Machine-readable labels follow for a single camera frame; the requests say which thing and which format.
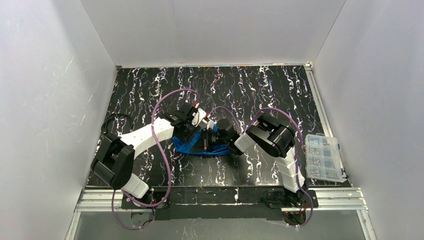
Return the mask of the blue cloth napkin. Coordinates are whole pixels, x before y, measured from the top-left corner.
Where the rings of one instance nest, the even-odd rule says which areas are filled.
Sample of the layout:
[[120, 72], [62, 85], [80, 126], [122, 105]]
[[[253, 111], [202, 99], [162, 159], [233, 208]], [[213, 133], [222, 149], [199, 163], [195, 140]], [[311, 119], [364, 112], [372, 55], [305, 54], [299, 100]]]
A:
[[182, 153], [182, 154], [194, 155], [194, 156], [223, 156], [223, 155], [231, 154], [231, 151], [229, 150], [228, 147], [227, 147], [227, 149], [215, 148], [215, 149], [212, 149], [212, 152], [205, 153], [205, 154], [190, 154], [190, 149], [192, 148], [192, 146], [198, 141], [198, 139], [201, 139], [201, 132], [202, 132], [203, 129], [204, 128], [202, 128], [196, 134], [196, 136], [191, 140], [191, 142], [188, 143], [188, 144], [185, 144], [182, 141], [180, 141], [179, 139], [177, 139], [176, 137], [173, 137], [172, 143], [175, 147], [176, 152]]

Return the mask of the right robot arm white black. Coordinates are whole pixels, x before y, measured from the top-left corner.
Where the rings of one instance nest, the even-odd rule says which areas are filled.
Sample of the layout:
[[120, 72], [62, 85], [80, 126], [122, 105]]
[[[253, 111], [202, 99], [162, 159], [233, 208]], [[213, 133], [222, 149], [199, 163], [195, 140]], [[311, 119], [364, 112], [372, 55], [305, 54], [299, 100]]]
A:
[[275, 158], [282, 174], [284, 190], [297, 197], [305, 191], [305, 179], [295, 161], [295, 131], [277, 118], [262, 114], [253, 125], [239, 133], [229, 119], [220, 119], [199, 131], [194, 143], [188, 145], [192, 155], [243, 155], [249, 148], [259, 146]]

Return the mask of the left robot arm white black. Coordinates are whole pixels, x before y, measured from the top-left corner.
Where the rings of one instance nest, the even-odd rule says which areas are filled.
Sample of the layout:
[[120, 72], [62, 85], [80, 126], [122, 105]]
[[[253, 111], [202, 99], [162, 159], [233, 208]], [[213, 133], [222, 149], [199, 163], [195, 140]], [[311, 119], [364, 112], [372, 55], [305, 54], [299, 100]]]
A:
[[107, 133], [91, 164], [91, 171], [113, 190], [141, 199], [150, 186], [133, 173], [134, 160], [149, 148], [174, 137], [189, 143], [207, 113], [198, 104], [183, 103], [150, 124], [121, 136]]

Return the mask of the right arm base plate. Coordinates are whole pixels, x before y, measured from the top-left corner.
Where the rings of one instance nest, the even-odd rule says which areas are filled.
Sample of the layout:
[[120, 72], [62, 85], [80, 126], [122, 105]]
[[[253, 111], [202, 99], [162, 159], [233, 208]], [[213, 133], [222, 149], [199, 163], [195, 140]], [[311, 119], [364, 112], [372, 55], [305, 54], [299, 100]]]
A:
[[319, 207], [318, 197], [314, 190], [307, 190], [307, 194], [298, 190], [296, 193], [289, 190], [270, 190], [258, 201], [270, 209], [285, 209], [282, 211], [283, 221], [289, 226], [300, 226], [307, 221], [307, 210]]

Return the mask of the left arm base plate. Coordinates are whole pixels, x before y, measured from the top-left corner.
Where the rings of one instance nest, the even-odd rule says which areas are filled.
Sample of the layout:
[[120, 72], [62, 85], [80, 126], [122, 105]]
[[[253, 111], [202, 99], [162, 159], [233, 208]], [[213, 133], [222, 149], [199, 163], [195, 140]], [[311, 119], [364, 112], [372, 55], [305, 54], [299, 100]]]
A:
[[[138, 202], [144, 203], [144, 204], [157, 204], [162, 200], [162, 198], [165, 196], [167, 190], [165, 188], [155, 188], [154, 190], [148, 190], [146, 194], [142, 198], [135, 198], [132, 196], [135, 200]], [[128, 198], [126, 195], [122, 196], [122, 202], [121, 202], [121, 208], [124, 210], [144, 210], [147, 209], [147, 207], [140, 205], [137, 202], [133, 202], [130, 198]], [[160, 209], [169, 209], [170, 208], [170, 198], [167, 198], [162, 204], [157, 205], [154, 207], [155, 210]]]

